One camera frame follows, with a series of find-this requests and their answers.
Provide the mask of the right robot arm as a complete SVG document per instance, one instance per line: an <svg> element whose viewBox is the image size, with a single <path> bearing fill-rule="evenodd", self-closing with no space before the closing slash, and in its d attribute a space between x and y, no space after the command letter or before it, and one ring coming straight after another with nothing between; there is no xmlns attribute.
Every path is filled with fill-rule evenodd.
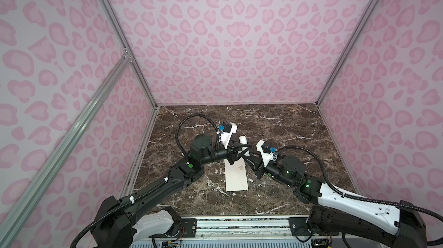
<svg viewBox="0 0 443 248"><path fill-rule="evenodd" d="M426 226L410 204L401 207L370 203L363 196L333 190L324 180L306 172L307 166L295 156L280 163L264 163L261 157L244 156L257 178L264 175L293 189L294 196L312 204L306 224L313 233L345 234L378 242L389 248L426 248Z"/></svg>

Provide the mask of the cream white envelope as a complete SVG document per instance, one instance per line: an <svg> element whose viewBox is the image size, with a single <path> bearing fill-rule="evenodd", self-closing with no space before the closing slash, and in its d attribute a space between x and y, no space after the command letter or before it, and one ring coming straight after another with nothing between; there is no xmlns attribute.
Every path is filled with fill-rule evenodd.
<svg viewBox="0 0 443 248"><path fill-rule="evenodd" d="M233 165L227 159L224 160L226 190L228 192L237 192L248 190L248 179L246 175L245 161L241 158Z"/></svg>

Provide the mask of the white glue stick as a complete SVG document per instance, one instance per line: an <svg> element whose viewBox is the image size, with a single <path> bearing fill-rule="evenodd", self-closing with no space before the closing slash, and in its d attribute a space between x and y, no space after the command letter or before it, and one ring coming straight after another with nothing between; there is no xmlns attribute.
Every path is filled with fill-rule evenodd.
<svg viewBox="0 0 443 248"><path fill-rule="evenodd" d="M247 152L245 152L243 155L244 156L249 156L250 155L250 152L249 152L250 148L246 146L248 144L246 136L240 136L239 137L239 141L243 145L243 147L241 147L241 150L242 151L246 151L247 150Z"/></svg>

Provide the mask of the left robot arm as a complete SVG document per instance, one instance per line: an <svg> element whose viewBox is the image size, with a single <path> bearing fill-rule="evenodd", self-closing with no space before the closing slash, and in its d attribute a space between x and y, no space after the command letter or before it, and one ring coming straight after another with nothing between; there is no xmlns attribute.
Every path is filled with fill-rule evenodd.
<svg viewBox="0 0 443 248"><path fill-rule="evenodd" d="M164 177L131 195L120 199L111 196L102 202L89 229L97 246L130 247L136 234L134 226L152 208L196 182L204 175L205 165L225 159L232 165L250 148L249 144L240 142L224 145L220 136L213 142L208 135L198 135L190 150L166 171Z"/></svg>

